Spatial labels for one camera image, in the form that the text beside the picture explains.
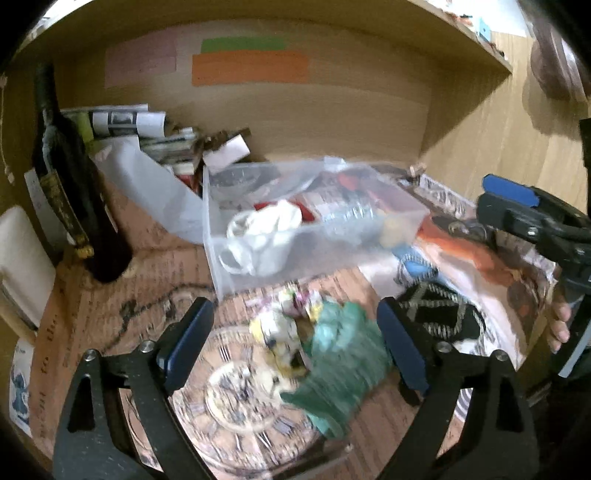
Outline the person's right hand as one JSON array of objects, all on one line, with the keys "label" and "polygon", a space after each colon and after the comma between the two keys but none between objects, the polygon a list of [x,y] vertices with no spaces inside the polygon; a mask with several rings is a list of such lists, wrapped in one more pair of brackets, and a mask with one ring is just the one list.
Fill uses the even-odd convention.
[{"label": "person's right hand", "polygon": [[568,322],[571,318],[571,307],[564,300],[554,300],[549,314],[547,343],[550,351],[555,354],[570,339]]}]

